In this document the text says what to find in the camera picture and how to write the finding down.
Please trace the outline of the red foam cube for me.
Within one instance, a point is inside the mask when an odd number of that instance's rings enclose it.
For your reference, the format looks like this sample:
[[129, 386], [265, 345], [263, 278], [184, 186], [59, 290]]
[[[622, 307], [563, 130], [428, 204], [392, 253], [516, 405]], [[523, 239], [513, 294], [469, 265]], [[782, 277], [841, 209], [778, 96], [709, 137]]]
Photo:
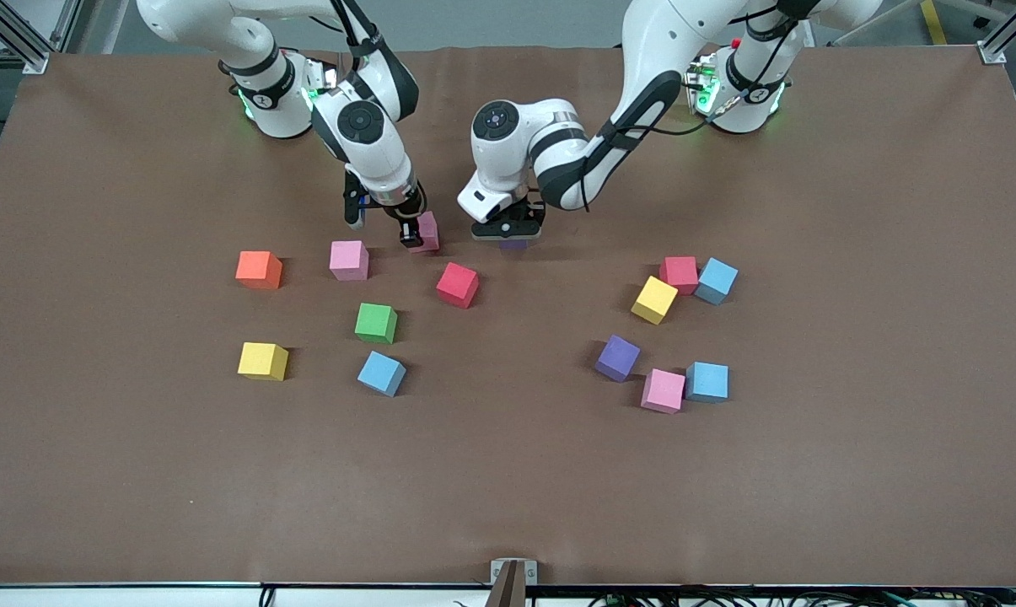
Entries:
[[468, 266], [449, 262], [438, 280], [439, 299], [461, 309], [468, 309], [477, 296], [480, 276]]
[[659, 280], [690, 296], [699, 287], [699, 265], [694, 256], [666, 256], [659, 265]]

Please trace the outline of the green foam cube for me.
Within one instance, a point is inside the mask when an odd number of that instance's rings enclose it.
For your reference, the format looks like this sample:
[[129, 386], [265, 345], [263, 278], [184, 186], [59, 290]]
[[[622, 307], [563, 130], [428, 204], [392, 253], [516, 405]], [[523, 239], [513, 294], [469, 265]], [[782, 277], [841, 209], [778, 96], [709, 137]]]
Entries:
[[354, 333], [361, 341], [372, 343], [393, 343], [397, 327], [397, 312], [385, 304], [366, 303], [358, 306]]

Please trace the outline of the light blue foam cube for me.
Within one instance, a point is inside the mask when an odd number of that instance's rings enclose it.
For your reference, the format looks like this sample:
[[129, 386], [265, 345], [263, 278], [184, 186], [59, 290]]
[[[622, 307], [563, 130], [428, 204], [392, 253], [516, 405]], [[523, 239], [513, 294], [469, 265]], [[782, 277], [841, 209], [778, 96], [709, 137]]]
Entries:
[[717, 258], [709, 258], [699, 274], [694, 296], [712, 306], [719, 306], [728, 298], [739, 270]]
[[406, 372], [405, 365], [395, 358], [377, 351], [370, 351], [357, 374], [357, 381], [379, 394], [395, 397], [403, 383]]
[[695, 362], [685, 370], [685, 399], [723, 403], [728, 399], [728, 366]]

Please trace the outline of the yellow foam cube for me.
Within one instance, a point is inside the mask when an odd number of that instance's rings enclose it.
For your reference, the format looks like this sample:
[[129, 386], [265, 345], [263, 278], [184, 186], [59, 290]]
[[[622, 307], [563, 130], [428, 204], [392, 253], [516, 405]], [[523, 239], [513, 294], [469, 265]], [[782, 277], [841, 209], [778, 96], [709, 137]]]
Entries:
[[285, 380], [289, 350], [276, 343], [243, 342], [237, 374], [250, 379]]
[[650, 276], [632, 303], [631, 312], [640, 319], [659, 325], [666, 318], [669, 309], [678, 296], [680, 292], [676, 287], [658, 277]]

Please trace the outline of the orange foam cube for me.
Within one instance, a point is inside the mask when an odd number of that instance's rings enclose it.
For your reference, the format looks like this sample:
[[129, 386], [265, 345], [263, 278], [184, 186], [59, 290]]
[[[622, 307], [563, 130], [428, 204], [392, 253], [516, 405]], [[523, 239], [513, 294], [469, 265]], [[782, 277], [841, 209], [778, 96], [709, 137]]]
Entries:
[[282, 283], [283, 262], [268, 250], [242, 250], [234, 279], [250, 289], [275, 291]]

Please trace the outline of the brown table cover mat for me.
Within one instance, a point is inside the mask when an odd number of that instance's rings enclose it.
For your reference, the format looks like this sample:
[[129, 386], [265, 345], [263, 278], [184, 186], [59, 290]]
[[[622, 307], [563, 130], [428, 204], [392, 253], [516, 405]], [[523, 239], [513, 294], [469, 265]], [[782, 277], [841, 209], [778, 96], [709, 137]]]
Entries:
[[[765, 130], [650, 136], [539, 243], [456, 196], [491, 99], [595, 128], [612, 50], [419, 51], [402, 123], [437, 256], [341, 217], [315, 134], [272, 141], [204, 56], [64, 55], [0, 137], [0, 583], [1016, 585], [1016, 99], [969, 47], [811, 49]], [[366, 281], [329, 270], [362, 239]], [[235, 281], [242, 250], [283, 262]], [[632, 314], [666, 256], [739, 270]], [[468, 309], [437, 284], [480, 276]], [[395, 308], [395, 342], [354, 333]], [[640, 348], [624, 383], [594, 364]], [[284, 381], [238, 375], [243, 342]], [[370, 351], [407, 369], [357, 381]], [[728, 366], [723, 403], [639, 406]]]

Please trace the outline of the aluminium frame profile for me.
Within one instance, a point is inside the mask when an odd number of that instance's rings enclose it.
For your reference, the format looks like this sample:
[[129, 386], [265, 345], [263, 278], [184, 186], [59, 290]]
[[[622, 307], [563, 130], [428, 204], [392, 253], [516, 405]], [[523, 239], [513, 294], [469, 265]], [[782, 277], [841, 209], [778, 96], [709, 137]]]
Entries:
[[1005, 51], [1016, 40], [1016, 8], [997, 24], [985, 40], [976, 43], [985, 65], [1005, 64]]
[[0, 0], [0, 42], [24, 64], [23, 73], [46, 72], [54, 47], [5, 0]]

